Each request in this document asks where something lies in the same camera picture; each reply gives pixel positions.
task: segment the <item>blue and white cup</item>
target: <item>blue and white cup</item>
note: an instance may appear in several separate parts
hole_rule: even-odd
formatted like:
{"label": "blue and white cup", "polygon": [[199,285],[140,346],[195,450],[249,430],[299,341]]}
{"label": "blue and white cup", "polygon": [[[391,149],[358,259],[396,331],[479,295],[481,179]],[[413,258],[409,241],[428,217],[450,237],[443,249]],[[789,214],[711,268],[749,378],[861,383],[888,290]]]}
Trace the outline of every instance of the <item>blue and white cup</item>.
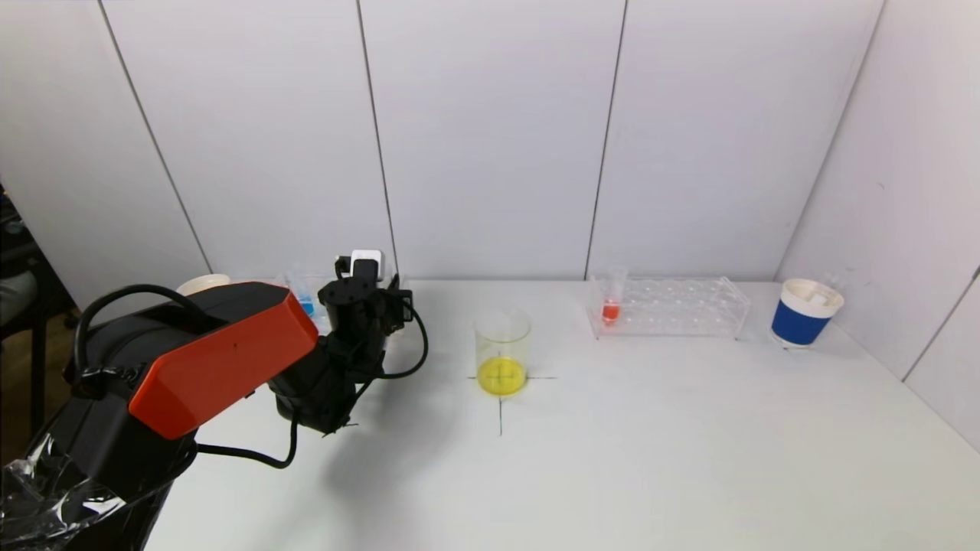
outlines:
{"label": "blue and white cup", "polygon": [[772,319],[772,335],[787,348],[806,348],[842,306],[844,297],[827,285],[810,279],[789,279],[783,283]]}

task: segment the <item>red liquid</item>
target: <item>red liquid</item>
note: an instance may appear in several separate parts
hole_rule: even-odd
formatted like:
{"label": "red liquid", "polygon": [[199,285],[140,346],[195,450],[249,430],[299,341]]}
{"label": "red liquid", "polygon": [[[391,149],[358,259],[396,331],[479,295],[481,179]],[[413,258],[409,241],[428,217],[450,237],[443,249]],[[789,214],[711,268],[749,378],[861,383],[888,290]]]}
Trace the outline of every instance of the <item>red liquid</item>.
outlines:
{"label": "red liquid", "polygon": [[607,300],[606,304],[603,305],[603,322],[607,326],[615,324],[615,321],[619,319],[619,303],[613,302],[612,300]]}

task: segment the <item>white wall panel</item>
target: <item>white wall panel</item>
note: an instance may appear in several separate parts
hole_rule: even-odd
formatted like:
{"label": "white wall panel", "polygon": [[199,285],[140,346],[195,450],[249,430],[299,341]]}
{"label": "white wall panel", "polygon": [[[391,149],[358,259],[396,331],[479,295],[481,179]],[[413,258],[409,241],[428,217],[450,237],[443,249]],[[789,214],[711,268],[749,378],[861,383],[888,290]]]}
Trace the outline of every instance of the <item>white wall panel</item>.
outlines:
{"label": "white wall panel", "polygon": [[980,451],[980,284],[974,283],[906,383]]}
{"label": "white wall panel", "polygon": [[107,2],[216,271],[332,274],[392,255],[354,0]]}
{"label": "white wall panel", "polygon": [[889,0],[780,278],[908,373],[980,262],[980,3]]}
{"label": "white wall panel", "polygon": [[623,1],[362,10],[403,270],[582,277]]}
{"label": "white wall panel", "polygon": [[95,2],[0,2],[0,179],[81,308],[207,272]]}
{"label": "white wall panel", "polygon": [[880,5],[629,2],[590,272],[772,278]]}

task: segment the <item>yellow liquid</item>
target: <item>yellow liquid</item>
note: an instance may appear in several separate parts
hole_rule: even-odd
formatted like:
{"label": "yellow liquid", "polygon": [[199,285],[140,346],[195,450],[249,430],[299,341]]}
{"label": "yellow liquid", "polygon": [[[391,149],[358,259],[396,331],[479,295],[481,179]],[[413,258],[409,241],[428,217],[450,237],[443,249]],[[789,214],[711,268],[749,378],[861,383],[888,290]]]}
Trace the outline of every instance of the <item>yellow liquid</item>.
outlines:
{"label": "yellow liquid", "polygon": [[508,396],[524,386],[524,366],[513,358],[490,358],[476,370],[476,381],[494,396]]}

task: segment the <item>beaker with yellow liquid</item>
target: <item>beaker with yellow liquid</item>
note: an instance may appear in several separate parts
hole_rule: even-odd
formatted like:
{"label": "beaker with yellow liquid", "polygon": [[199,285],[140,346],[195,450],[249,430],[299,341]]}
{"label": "beaker with yellow liquid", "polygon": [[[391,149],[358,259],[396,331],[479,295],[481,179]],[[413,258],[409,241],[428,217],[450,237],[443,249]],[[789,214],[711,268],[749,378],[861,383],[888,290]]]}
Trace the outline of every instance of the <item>beaker with yellow liquid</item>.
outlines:
{"label": "beaker with yellow liquid", "polygon": [[476,329],[476,381],[494,396],[509,396],[524,387],[531,320],[521,310],[487,312]]}

